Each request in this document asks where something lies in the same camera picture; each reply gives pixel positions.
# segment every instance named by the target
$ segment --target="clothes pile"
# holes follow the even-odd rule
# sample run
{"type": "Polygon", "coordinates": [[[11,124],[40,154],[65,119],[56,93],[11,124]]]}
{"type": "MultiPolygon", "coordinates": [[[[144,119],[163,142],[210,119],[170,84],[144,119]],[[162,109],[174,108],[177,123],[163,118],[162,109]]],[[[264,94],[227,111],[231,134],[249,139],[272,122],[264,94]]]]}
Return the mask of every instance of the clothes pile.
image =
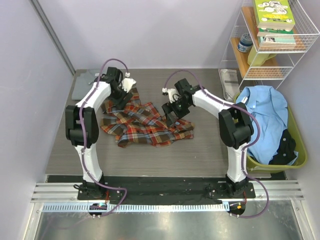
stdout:
{"type": "Polygon", "coordinates": [[[133,97],[123,110],[116,109],[112,101],[106,100],[101,108],[104,117],[100,127],[115,136],[119,147],[130,143],[150,144],[163,147],[181,139],[193,139],[195,125],[179,119],[174,126],[167,127],[166,118],[161,116],[152,102],[141,104],[137,88],[131,90],[133,97]]]}
{"type": "MultiPolygon", "coordinates": [[[[260,125],[258,142],[248,148],[248,154],[261,164],[292,165],[298,158],[296,141],[288,131],[288,104],[284,96],[272,86],[245,87],[237,103],[243,102],[260,125]]],[[[252,123],[253,142],[258,134],[252,123]]]]}

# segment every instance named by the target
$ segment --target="blue shirt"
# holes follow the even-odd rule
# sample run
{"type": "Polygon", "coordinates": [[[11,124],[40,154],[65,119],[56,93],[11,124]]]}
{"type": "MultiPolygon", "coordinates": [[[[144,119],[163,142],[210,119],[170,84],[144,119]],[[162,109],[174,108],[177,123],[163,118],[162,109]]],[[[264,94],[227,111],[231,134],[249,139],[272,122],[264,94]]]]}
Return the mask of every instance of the blue shirt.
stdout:
{"type": "MultiPolygon", "coordinates": [[[[284,96],[272,86],[245,87],[237,98],[239,103],[244,97],[247,111],[251,113],[260,125],[260,138],[248,153],[261,163],[268,165],[273,156],[277,154],[282,133],[288,128],[288,104],[284,96]]],[[[253,142],[258,134],[257,126],[253,122],[253,142]]]]}

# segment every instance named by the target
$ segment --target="flannel shirt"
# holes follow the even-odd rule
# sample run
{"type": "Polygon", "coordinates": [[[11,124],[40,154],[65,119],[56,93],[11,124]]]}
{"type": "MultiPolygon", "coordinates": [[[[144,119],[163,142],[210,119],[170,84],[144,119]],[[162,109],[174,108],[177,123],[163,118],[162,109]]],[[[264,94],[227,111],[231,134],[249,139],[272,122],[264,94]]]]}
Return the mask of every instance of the flannel shirt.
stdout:
{"type": "Polygon", "coordinates": [[[133,96],[123,110],[116,109],[110,100],[101,105],[104,117],[100,127],[115,136],[119,147],[125,148],[130,143],[163,147],[180,139],[194,138],[193,123],[179,119],[174,126],[167,127],[166,117],[151,102],[141,104],[137,88],[131,93],[133,96]]]}

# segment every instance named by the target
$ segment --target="book stack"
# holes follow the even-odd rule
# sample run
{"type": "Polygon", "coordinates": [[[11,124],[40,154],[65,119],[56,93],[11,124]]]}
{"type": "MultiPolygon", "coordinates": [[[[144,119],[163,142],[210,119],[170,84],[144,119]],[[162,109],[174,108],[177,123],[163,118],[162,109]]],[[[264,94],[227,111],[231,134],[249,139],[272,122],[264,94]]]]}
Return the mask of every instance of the book stack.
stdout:
{"type": "Polygon", "coordinates": [[[293,35],[295,19],[288,0],[253,0],[253,9],[259,44],[275,49],[293,49],[296,46],[293,35]]]}

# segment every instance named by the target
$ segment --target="green container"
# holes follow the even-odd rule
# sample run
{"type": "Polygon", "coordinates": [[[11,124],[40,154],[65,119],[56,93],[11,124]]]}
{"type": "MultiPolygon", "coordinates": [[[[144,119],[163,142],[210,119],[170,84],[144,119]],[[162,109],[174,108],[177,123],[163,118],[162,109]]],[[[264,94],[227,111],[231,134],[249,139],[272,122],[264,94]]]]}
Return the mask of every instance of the green container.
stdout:
{"type": "MultiPolygon", "coordinates": [[[[236,102],[239,93],[234,96],[233,101],[236,102]]],[[[270,173],[276,174],[288,169],[298,169],[304,166],[308,161],[308,154],[304,142],[302,141],[301,134],[297,127],[296,121],[292,114],[290,107],[288,106],[288,131],[294,138],[296,146],[295,150],[299,153],[298,158],[293,165],[265,165],[255,161],[251,156],[246,156],[246,169],[248,172],[255,173],[270,173]]]]}

